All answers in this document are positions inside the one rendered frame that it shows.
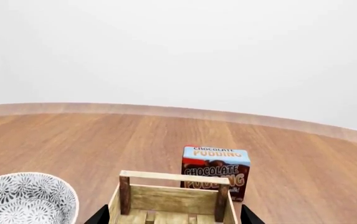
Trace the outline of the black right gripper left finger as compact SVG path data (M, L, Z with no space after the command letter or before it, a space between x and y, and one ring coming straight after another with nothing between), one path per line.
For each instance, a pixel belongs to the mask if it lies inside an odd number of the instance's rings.
M102 206L95 214L93 214L84 224L108 224L109 223L109 208L108 205Z

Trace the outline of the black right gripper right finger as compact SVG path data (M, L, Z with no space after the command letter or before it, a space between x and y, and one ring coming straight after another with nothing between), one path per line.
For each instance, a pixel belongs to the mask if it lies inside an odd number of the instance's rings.
M264 222L246 205L241 206L241 224L264 224Z

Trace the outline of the white floral patterned bowl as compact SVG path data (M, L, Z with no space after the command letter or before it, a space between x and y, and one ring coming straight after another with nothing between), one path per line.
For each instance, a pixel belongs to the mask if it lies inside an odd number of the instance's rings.
M0 175L0 224L75 224L79 198L65 180L40 172Z

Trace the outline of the chocolate pudding box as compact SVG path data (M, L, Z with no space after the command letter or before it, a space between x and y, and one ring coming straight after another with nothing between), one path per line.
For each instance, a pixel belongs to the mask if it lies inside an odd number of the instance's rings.
M183 149L182 175L229 179L229 192L235 202L244 200L249 171L250 158L245 150L200 146Z

